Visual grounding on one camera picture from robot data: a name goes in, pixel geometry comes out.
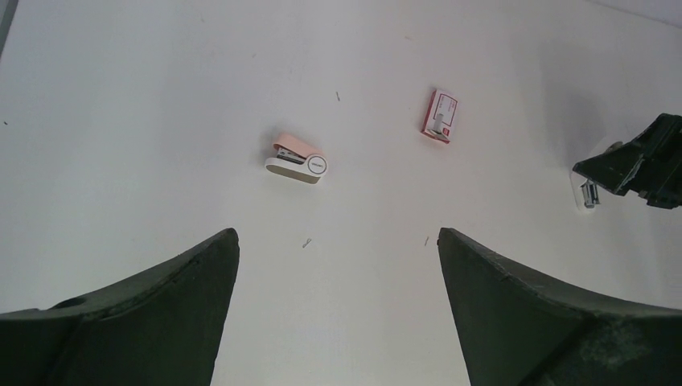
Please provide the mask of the red staple box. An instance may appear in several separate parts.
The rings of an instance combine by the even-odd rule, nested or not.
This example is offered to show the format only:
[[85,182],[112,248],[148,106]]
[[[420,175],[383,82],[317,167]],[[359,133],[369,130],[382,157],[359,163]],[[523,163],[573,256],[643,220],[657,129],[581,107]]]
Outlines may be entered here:
[[429,99],[421,133],[449,144],[458,122],[459,100],[450,92],[435,88]]

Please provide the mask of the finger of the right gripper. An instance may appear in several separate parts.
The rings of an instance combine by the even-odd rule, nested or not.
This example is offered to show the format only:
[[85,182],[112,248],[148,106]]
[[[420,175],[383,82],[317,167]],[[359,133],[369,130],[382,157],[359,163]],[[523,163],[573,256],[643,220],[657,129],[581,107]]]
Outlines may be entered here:
[[681,205],[681,116],[660,114],[618,149],[576,163],[575,172],[613,195],[633,191],[647,205]]

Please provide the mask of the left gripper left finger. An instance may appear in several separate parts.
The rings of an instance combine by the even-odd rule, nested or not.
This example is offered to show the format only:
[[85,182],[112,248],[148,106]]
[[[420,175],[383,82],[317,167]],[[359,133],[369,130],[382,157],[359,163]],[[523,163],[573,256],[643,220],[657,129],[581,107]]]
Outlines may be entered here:
[[209,385],[239,261],[227,228],[102,289],[2,314],[2,384]]

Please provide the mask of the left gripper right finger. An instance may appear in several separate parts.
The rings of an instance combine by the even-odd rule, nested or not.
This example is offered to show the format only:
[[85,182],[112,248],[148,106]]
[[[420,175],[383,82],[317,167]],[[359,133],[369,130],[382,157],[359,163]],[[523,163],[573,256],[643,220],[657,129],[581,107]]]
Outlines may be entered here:
[[438,253],[471,384],[680,384],[679,310],[582,289],[452,228]]

